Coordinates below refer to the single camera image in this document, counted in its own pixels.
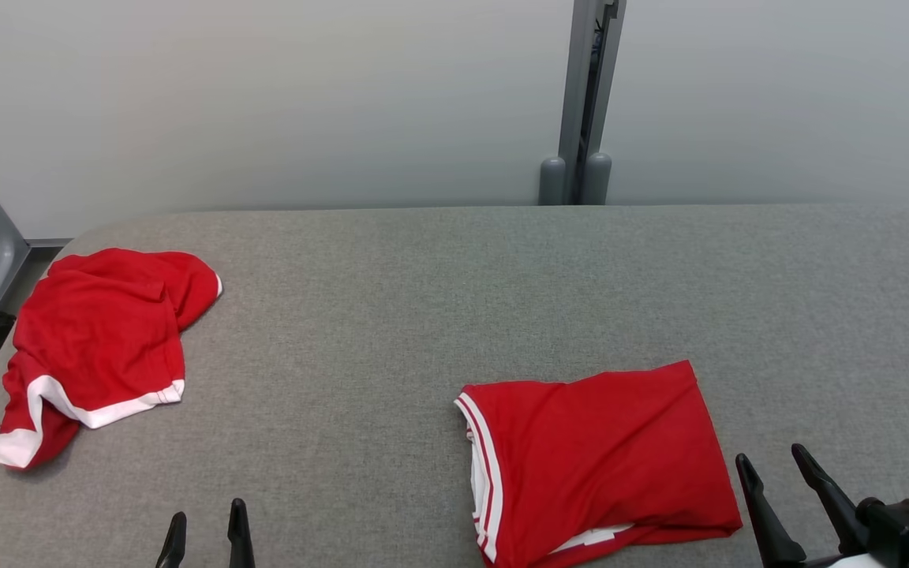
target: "red garment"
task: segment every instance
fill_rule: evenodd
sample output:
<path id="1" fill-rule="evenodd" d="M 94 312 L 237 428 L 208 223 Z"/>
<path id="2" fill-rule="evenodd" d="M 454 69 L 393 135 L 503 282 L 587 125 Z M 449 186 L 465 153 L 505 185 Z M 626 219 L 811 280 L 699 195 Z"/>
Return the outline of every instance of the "red garment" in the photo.
<path id="1" fill-rule="evenodd" d="M 469 423 L 473 520 L 490 566 L 560 568 L 742 528 L 688 361 L 469 385 L 454 403 Z"/>
<path id="2" fill-rule="evenodd" d="M 51 265 L 16 321 L 0 464 L 35 467 L 80 423 L 100 428 L 179 402 L 180 332 L 221 293 L 216 273 L 187 252 L 108 248 Z"/>

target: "folded red garment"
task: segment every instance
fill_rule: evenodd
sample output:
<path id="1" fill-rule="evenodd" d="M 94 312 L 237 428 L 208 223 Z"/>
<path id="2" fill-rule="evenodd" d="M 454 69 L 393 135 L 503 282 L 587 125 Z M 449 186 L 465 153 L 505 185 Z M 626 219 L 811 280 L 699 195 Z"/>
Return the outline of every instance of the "folded red garment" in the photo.
<path id="1" fill-rule="evenodd" d="M 179 402 L 181 330 L 222 291 L 187 252 L 108 248 L 51 265 L 16 321 L 0 464 L 35 467 L 62 452 L 80 423 L 100 428 Z"/>
<path id="2" fill-rule="evenodd" d="M 742 528 L 688 361 L 573 383 L 468 385 L 477 545 L 500 568 L 560 568 L 627 545 Z"/>

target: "gray tabletop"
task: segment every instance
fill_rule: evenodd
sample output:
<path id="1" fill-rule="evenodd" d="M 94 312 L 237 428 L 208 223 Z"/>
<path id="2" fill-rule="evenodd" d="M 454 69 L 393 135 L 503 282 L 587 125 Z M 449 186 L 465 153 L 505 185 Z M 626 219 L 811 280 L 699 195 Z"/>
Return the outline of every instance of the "gray tabletop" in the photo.
<path id="1" fill-rule="evenodd" d="M 152 566 L 178 510 L 184 565 L 226 566 L 237 496 L 260 566 L 480 566 L 462 385 L 682 359 L 729 467 L 750 455 L 810 554 L 836 537 L 791 443 L 855 500 L 909 496 L 909 212 L 197 213 L 62 254 L 106 247 L 192 252 L 225 292 L 183 335 L 183 402 L 83 431 L 39 470 L 0 466 L 0 566 Z M 0 384 L 0 420 L 5 402 Z M 748 528 L 594 563 L 757 564 Z"/>

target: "white trim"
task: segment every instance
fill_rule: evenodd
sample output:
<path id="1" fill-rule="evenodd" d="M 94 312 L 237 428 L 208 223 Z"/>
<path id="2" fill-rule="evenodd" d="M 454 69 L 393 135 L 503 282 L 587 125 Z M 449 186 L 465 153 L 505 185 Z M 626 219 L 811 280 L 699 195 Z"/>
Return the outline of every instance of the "white trim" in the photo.
<path id="1" fill-rule="evenodd" d="M 477 461 L 483 467 L 484 464 L 489 464 L 489 471 L 486 472 L 487 475 L 484 476 L 484 479 L 489 482 L 485 485 L 493 484 L 493 503 L 489 503 L 489 517 L 486 517 L 487 507 L 485 505 L 480 512 L 479 536 L 482 540 L 479 540 L 479 544 L 482 545 L 484 541 L 486 542 L 486 546 L 483 546 L 483 554 L 490 558 L 490 562 L 495 562 L 497 561 L 497 533 L 500 531 L 500 518 L 504 513 L 504 484 L 500 476 L 500 461 L 497 460 L 497 452 L 493 446 L 493 436 L 490 434 L 489 425 L 486 424 L 486 417 L 483 417 L 483 413 L 479 410 L 479 406 L 476 406 L 475 400 L 468 393 L 462 392 L 454 403 L 465 414 L 469 428 L 472 429 L 473 436 L 475 436 L 473 448 L 482 443 L 481 450 L 484 452 L 486 459 Z M 476 431 L 476 423 L 479 424 L 479 431 Z M 489 490 L 486 491 L 486 495 L 487 497 L 489 496 Z"/>
<path id="2" fill-rule="evenodd" d="M 26 403 L 30 420 L 35 429 L 16 428 L 14 431 L 0 434 L 0 464 L 25 468 L 30 465 L 43 442 L 41 413 L 44 400 L 50 402 L 60 413 L 72 420 L 78 420 L 88 428 L 100 428 L 102 425 L 115 423 L 124 417 L 130 417 L 141 411 L 152 409 L 156 404 L 179 402 L 185 392 L 184 379 L 170 382 L 170 386 L 156 392 L 148 392 L 138 398 L 115 402 L 102 409 L 85 410 L 75 406 L 65 394 L 62 384 L 50 375 L 41 375 L 26 386 Z"/>
<path id="3" fill-rule="evenodd" d="M 569 549 L 569 547 L 576 547 L 580 545 L 587 547 L 606 542 L 606 540 L 614 540 L 616 538 L 616 533 L 626 531 L 628 528 L 631 528 L 631 526 L 634 526 L 632 522 L 628 525 L 605 526 L 603 529 L 591 529 L 591 531 L 581 532 L 580 535 L 574 536 L 573 539 L 567 540 L 566 543 L 563 543 L 562 546 L 558 547 L 558 549 L 552 551 L 549 554 L 558 553 L 559 551 Z"/>

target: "white partition panel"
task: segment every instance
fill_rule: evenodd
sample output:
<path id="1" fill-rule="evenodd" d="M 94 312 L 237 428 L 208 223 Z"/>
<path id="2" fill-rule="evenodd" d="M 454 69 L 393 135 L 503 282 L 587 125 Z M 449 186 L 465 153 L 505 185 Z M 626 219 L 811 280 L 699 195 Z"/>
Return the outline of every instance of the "white partition panel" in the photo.
<path id="1" fill-rule="evenodd" d="M 610 204 L 909 201 L 909 2 L 630 0 Z"/>
<path id="2" fill-rule="evenodd" d="M 27 238 L 167 211 L 535 204 L 570 12 L 0 0 L 0 201 Z"/>

